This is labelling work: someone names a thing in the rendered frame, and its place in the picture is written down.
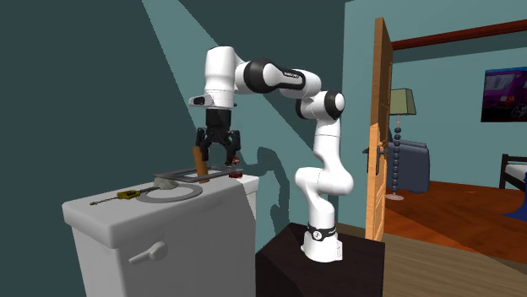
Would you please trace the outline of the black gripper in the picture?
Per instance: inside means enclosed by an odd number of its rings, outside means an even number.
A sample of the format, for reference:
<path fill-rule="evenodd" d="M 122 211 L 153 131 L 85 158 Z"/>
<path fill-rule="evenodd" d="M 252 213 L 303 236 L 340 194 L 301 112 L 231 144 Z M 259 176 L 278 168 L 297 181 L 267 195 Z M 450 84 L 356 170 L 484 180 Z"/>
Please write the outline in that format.
<path fill-rule="evenodd" d="M 241 149 L 241 136 L 237 130 L 230 131 L 231 110 L 207 109 L 205 112 L 205 128 L 198 128 L 195 145 L 199 148 L 202 161 L 209 160 L 209 146 L 212 141 L 225 141 L 225 165 L 237 164 L 236 153 Z"/>

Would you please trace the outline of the brown cylinder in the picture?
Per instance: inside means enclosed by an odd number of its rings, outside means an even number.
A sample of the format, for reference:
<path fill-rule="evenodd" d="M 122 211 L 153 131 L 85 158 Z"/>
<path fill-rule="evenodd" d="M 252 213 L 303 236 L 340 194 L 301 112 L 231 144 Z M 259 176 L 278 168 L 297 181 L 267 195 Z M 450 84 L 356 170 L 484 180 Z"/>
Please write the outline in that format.
<path fill-rule="evenodd" d="M 193 158 L 195 162 L 197 177 L 206 176 L 209 173 L 207 163 L 203 161 L 201 149 L 199 146 L 193 146 Z"/>

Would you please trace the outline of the pale grey lump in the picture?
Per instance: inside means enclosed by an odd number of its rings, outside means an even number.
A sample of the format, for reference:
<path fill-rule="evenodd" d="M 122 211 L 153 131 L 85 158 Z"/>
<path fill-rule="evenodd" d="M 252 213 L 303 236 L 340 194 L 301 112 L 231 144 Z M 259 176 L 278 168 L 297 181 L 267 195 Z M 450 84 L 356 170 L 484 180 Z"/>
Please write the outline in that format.
<path fill-rule="evenodd" d="M 156 177 L 154 179 L 154 187 L 157 187 L 159 190 L 172 190 L 179 187 L 179 183 L 174 180 Z"/>

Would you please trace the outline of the white toilet tank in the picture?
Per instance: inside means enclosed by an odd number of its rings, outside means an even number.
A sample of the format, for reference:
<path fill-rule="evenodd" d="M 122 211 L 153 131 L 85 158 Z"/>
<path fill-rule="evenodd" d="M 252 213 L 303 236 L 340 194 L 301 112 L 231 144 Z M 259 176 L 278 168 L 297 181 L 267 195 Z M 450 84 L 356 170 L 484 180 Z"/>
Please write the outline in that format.
<path fill-rule="evenodd" d="M 222 176 L 111 200 L 65 202 L 87 297 L 256 297 L 259 179 Z"/>

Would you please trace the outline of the wooden door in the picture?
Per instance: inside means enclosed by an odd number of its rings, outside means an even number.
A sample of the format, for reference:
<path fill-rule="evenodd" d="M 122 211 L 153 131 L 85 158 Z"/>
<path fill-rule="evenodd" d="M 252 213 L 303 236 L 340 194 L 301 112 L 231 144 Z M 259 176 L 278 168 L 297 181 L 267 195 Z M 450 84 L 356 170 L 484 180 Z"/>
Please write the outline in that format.
<path fill-rule="evenodd" d="M 372 99 L 367 159 L 365 237 L 383 238 L 387 191 L 388 130 L 394 50 L 384 19 L 375 19 L 372 62 Z"/>

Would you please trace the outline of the dark robot stand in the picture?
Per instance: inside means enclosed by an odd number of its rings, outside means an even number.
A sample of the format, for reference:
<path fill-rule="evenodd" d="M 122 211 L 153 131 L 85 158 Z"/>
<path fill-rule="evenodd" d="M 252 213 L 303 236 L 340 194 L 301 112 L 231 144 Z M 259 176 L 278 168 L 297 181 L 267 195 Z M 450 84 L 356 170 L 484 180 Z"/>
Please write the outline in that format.
<path fill-rule="evenodd" d="M 256 297 L 383 297 L 385 244 L 340 235 L 343 259 L 314 262 L 301 250 L 307 226 L 290 223 L 256 255 Z"/>

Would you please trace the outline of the floor lamp with green shade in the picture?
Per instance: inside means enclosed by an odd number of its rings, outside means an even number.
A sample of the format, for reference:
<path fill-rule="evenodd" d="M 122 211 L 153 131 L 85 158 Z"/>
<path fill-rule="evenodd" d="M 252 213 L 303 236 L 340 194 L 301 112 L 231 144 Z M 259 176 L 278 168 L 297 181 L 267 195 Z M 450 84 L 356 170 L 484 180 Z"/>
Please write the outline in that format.
<path fill-rule="evenodd" d="M 390 115 L 396 116 L 396 128 L 392 144 L 394 146 L 392 162 L 392 192 L 386 195 L 388 200 L 402 201 L 404 198 L 398 194 L 399 180 L 399 147 L 400 147 L 400 118 L 402 116 L 415 115 L 416 107 L 414 96 L 411 89 L 393 89 L 391 91 Z"/>

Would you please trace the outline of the dark-framed bed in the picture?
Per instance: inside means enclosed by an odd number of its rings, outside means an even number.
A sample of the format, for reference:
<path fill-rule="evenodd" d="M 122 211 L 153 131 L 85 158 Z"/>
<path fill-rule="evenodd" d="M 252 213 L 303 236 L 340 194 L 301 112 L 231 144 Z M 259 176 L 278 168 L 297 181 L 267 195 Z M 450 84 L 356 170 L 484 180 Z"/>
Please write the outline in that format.
<path fill-rule="evenodd" d="M 498 187 L 504 189 L 508 183 L 520 191 L 525 192 L 526 174 L 527 157 L 503 154 Z"/>

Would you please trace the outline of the grey rectangular frame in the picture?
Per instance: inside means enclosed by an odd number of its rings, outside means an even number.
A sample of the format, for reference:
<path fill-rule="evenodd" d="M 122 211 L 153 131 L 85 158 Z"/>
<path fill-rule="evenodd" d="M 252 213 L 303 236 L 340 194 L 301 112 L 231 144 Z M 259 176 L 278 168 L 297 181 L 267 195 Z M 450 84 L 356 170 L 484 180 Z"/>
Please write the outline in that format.
<path fill-rule="evenodd" d="M 232 166 L 219 166 L 219 165 L 209 165 L 208 174 L 198 175 L 198 170 L 195 168 L 184 169 L 184 170 L 174 170 L 163 173 L 156 173 L 154 177 L 159 177 L 167 180 L 180 181 L 184 183 L 195 183 L 199 181 L 207 181 L 221 176 L 228 176 L 231 174 L 239 174 L 243 172 L 242 168 L 232 167 Z"/>

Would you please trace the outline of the yellow-handled screwdriver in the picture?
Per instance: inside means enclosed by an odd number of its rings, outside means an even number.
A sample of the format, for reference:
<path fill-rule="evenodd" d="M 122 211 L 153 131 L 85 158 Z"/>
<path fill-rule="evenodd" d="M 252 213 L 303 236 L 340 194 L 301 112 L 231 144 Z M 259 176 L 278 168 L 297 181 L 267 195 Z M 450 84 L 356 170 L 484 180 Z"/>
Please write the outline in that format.
<path fill-rule="evenodd" d="M 105 203 L 111 200 L 130 200 L 136 197 L 141 196 L 143 193 L 152 192 L 154 190 L 159 190 L 160 188 L 158 186 L 151 186 L 142 190 L 127 190 L 124 192 L 118 192 L 115 197 L 110 197 L 106 199 L 102 199 L 100 201 L 91 202 L 90 206 L 95 206 L 100 203 Z"/>

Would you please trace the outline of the wall picture of purple vehicle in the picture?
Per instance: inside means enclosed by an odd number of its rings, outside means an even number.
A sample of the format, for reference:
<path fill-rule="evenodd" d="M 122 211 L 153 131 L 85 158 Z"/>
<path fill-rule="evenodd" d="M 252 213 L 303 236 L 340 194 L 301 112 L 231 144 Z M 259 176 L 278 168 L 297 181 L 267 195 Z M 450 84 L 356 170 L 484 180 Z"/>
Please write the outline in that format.
<path fill-rule="evenodd" d="M 527 67 L 485 71 L 481 122 L 527 122 Z"/>

